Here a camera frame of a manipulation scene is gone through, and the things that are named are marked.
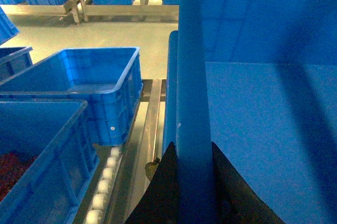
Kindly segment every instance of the metal frame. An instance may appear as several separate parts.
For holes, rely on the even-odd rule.
[[[121,160],[118,166],[113,183],[110,203],[105,211],[104,219],[101,224],[123,223],[144,195],[149,181],[145,175],[146,163],[153,161],[156,157],[162,156],[162,141],[158,137],[158,119],[160,111],[160,102],[165,101],[166,79],[146,79],[143,80],[143,91],[140,97],[140,103],[148,103],[145,116],[144,128],[141,140],[131,141],[132,138],[138,139],[139,135],[134,129],[134,122],[137,118],[138,107],[135,118],[132,122],[128,140],[121,147]],[[104,152],[110,153],[108,146],[99,146]],[[104,158],[100,158],[100,164],[106,163]],[[102,171],[97,169],[94,176],[100,176]],[[96,188],[97,180],[92,180],[92,187]],[[94,195],[88,191],[83,201],[92,200]],[[86,223],[85,217],[77,218],[76,223]]]
[[[91,0],[81,0],[84,20],[88,16],[177,16],[178,5],[148,5],[149,0],[140,0],[140,5],[92,5]]]
[[[26,3],[18,5],[0,5],[8,15],[39,15],[39,16],[68,16],[73,15],[74,22],[81,22],[80,12],[77,3],[80,0],[68,0],[63,5],[27,5]]]

